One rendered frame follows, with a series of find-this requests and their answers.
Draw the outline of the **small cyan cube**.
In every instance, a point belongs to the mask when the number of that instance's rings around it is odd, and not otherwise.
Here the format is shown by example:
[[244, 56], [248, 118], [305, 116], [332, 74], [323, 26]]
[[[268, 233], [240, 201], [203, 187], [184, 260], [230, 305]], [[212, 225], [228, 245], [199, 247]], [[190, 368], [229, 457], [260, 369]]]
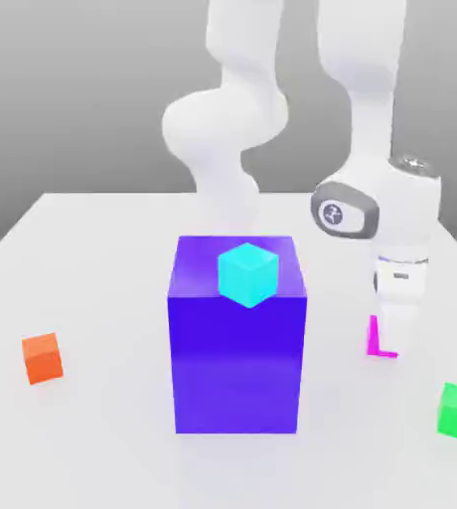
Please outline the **small cyan cube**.
[[276, 294], [279, 255], [244, 243], [218, 256], [218, 287], [224, 296], [253, 308]]

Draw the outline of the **large purple box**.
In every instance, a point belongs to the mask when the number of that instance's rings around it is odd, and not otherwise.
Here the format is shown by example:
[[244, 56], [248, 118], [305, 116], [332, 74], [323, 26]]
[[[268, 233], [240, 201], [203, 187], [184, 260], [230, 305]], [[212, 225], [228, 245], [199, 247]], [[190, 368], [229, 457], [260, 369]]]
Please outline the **large purple box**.
[[[278, 257], [277, 291], [252, 308], [222, 296], [218, 258], [243, 244]], [[181, 236], [168, 323], [178, 433], [293, 433], [307, 291], [289, 237]]]

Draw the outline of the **small orange cube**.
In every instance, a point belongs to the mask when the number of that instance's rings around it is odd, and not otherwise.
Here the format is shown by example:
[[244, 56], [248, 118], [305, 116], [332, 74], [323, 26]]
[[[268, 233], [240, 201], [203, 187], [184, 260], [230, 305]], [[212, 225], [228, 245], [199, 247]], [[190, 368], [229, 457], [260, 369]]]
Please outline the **small orange cube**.
[[64, 375], [55, 333], [23, 339], [22, 350], [31, 385], [61, 378]]

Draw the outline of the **small magenta cube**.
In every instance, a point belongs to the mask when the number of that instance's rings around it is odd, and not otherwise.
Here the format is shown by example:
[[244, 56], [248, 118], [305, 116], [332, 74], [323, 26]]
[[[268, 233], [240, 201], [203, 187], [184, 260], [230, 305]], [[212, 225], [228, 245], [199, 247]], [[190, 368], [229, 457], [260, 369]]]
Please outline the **small magenta cube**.
[[380, 348], [379, 324], [378, 317], [371, 315], [367, 329], [367, 354], [369, 356], [391, 358], [398, 357], [396, 352], [385, 351]]

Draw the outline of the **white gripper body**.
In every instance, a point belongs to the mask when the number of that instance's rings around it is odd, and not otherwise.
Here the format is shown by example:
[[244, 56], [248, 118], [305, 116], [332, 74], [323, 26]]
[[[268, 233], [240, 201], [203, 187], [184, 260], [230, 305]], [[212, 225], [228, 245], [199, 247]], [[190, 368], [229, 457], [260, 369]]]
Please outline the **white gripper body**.
[[392, 353], [405, 353], [414, 343], [420, 305], [380, 301], [378, 326], [380, 348]]

